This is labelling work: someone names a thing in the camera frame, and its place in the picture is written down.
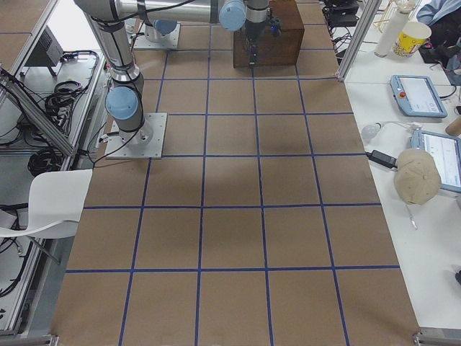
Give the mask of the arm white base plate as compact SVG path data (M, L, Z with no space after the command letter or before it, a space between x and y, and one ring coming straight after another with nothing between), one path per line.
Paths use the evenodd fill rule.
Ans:
M160 159L163 153L167 124L166 113L146 112L143 127L135 134L121 132L110 136L104 154L108 159ZM112 121L112 132L119 132Z
M136 35L133 50L176 50L179 44L179 22L155 21L142 24Z

